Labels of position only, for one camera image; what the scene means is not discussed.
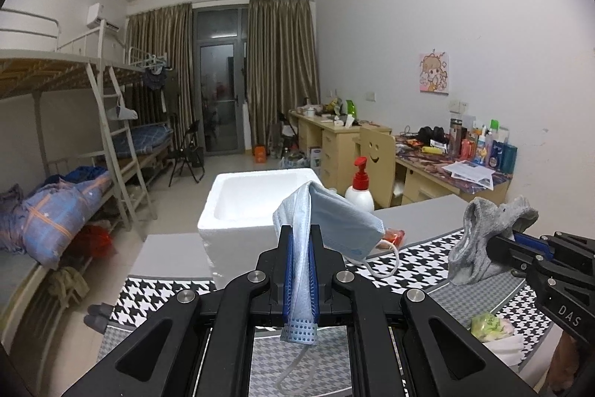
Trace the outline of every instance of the mask ear loop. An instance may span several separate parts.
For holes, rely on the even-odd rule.
[[[358,262],[358,261],[354,261],[353,259],[349,259],[349,262],[351,264],[354,264],[356,266],[365,266],[365,268],[370,272],[370,274],[372,276],[374,276],[375,278],[378,278],[379,280],[384,280],[386,278],[390,278],[392,275],[395,274],[395,272],[397,271],[397,269],[399,268],[399,265],[401,264],[400,260],[399,260],[399,250],[397,249],[397,247],[392,244],[392,242],[390,241],[386,241],[385,239],[381,239],[380,242],[389,245],[392,250],[393,253],[395,254],[395,267],[391,270],[391,272],[387,273],[387,274],[379,274],[376,271],[374,271],[370,265],[368,264],[368,262],[366,260],[363,260],[362,262]]]
[[[316,372],[316,369],[318,368],[318,364],[320,363],[320,355],[317,353],[314,353],[312,355],[312,359],[314,360],[314,362],[312,363],[312,366],[310,367],[310,372],[308,372],[308,379],[306,380],[306,383],[304,385],[302,385],[301,387],[299,387],[299,389],[296,389],[296,390],[287,390],[287,389],[284,389],[283,386],[281,385],[281,382],[284,381],[288,377],[288,375],[297,368],[297,366],[299,365],[301,360],[304,358],[304,356],[306,355],[308,350],[310,350],[311,348],[312,348],[312,345],[304,345],[302,351],[299,352],[299,355],[293,360],[293,362],[291,362],[289,364],[288,368],[286,368],[282,372],[282,374],[279,375],[279,378],[275,382],[275,387],[283,395],[287,395],[287,396],[303,395],[305,393],[305,391],[307,390],[307,388],[311,386],[312,381],[314,379],[314,372]]]

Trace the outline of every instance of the styrofoam box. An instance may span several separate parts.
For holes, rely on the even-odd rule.
[[[217,175],[198,221],[217,289],[255,269],[258,256],[277,247],[273,212],[310,180],[320,183],[308,168]]]

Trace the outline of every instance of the upper bunk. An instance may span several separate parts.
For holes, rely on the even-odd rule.
[[[109,35],[105,19],[93,29],[74,37],[68,42],[60,41],[60,24],[56,19],[16,9],[0,9],[14,15],[41,19],[53,25],[51,32],[20,28],[0,28],[0,31],[42,36],[55,40],[53,51],[27,49],[0,49],[0,99],[27,95],[34,92],[56,92],[89,87],[87,67],[90,65],[98,82],[109,84],[109,77],[103,72],[108,66],[114,72],[120,86],[141,81],[147,68],[158,68],[167,64],[167,55],[156,56],[136,47],[127,47],[117,36],[113,39],[123,48],[123,60],[108,60],[103,56],[103,45]],[[96,56],[87,52],[95,48]]]

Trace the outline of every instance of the door frame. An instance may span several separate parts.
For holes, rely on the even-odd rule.
[[[205,148],[205,156],[215,156],[215,155],[226,155],[226,154],[233,154],[233,153],[244,153],[245,152],[245,144],[244,144],[244,120],[243,120],[243,104],[244,100],[246,99],[246,87],[244,83],[244,77],[242,76],[242,66],[244,62],[244,42],[246,39],[242,37],[242,9],[246,9],[247,6],[238,5],[238,6],[216,6],[216,7],[205,7],[205,8],[198,8],[193,9],[193,53],[194,53],[194,62],[196,63],[193,69],[193,76],[195,76],[195,83],[194,83],[194,109],[196,113],[200,114],[200,126],[201,130],[199,133],[199,139],[202,146]],[[196,13],[200,11],[213,11],[213,10],[237,10],[237,35],[235,37],[229,38],[216,38],[216,39],[196,39],[194,36],[197,33],[197,16]],[[234,91],[236,96],[236,134],[238,137],[237,140],[237,149],[236,150],[224,150],[224,151],[206,151],[206,144],[205,144],[205,126],[204,126],[204,117],[202,114],[202,86],[201,86],[201,77],[202,74],[200,72],[200,50],[202,47],[208,46],[219,46],[219,45],[233,45],[233,80],[234,80]]]

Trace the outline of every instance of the air conditioner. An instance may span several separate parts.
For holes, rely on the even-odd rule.
[[[89,29],[96,28],[99,26],[99,24],[101,24],[101,21],[105,19],[102,15],[102,12],[103,6],[100,3],[93,4],[89,7],[89,12],[87,13],[87,27]],[[105,26],[114,32],[118,32],[120,30],[119,26],[116,26],[107,19],[105,20]]]

